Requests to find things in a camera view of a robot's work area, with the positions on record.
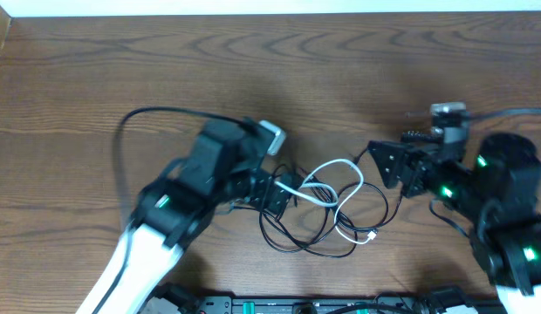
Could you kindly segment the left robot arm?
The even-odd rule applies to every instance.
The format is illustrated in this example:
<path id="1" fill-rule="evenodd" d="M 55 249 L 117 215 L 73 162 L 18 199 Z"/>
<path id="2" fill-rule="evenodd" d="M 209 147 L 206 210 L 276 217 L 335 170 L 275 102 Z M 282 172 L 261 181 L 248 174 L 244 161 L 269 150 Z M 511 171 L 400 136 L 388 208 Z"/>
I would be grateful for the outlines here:
<path id="1" fill-rule="evenodd" d="M 140 191 L 112 258 L 78 311 L 138 312 L 221 204 L 241 201 L 281 215 L 291 193 L 261 166 L 285 139 L 266 120 L 208 120 L 189 156 L 173 160 Z"/>

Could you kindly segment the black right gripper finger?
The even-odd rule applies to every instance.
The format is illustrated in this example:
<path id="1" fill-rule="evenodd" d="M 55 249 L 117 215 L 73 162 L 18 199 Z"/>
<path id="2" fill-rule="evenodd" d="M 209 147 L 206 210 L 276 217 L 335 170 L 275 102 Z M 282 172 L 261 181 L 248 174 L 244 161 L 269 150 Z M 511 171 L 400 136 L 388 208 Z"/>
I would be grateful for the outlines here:
<path id="1" fill-rule="evenodd" d="M 384 186 L 395 188 L 401 182 L 403 189 L 406 189 L 407 183 L 402 177 L 407 154 L 412 146 L 392 141 L 372 140 L 367 148 L 379 170 Z"/>
<path id="2" fill-rule="evenodd" d="M 435 134 L 417 132 L 417 131 L 407 131 L 401 135 L 401 142 L 403 143 L 413 143 L 413 142 L 440 143 L 441 136 L 435 135 Z"/>

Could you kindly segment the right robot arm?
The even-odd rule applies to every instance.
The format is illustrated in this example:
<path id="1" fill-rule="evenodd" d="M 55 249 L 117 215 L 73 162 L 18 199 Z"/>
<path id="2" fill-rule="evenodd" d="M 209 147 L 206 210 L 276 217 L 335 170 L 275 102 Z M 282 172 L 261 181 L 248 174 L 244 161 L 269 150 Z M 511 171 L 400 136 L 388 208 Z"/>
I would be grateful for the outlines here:
<path id="1" fill-rule="evenodd" d="M 513 133 L 493 133 L 472 168 L 464 149 L 372 141 L 368 151 L 386 188 L 406 198 L 430 193 L 470 221 L 473 255 L 509 313 L 541 313 L 541 161 L 536 146 Z"/>

